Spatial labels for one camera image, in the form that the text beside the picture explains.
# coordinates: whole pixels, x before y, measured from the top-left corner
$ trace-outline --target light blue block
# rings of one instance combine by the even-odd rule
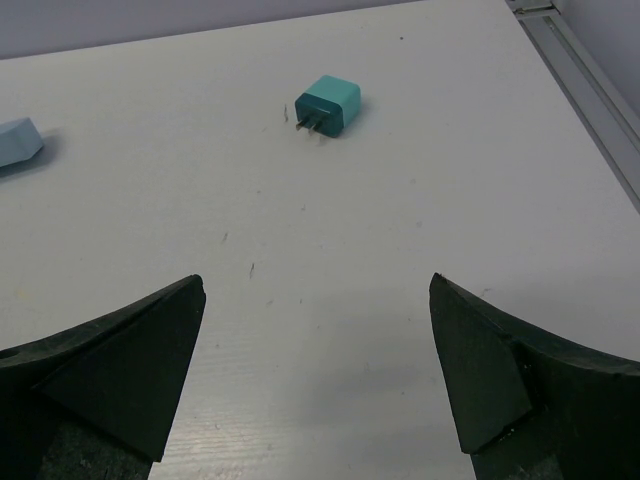
[[[0,167],[29,160],[42,146],[42,137],[30,118],[0,124]]]
[[[305,93],[340,105],[345,127],[360,111],[360,87],[341,78],[323,75]]]

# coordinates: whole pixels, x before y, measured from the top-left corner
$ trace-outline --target white table surface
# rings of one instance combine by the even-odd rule
[[[325,73],[364,92],[337,140],[294,128]],[[0,348],[204,278],[153,479],[472,479],[435,271],[640,359],[639,217],[503,0],[4,61],[0,115],[47,142],[0,172]]]

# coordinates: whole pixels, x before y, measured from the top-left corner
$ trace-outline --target teal power adapter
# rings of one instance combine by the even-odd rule
[[[360,111],[360,87],[324,75],[296,100],[296,128],[337,137]]]

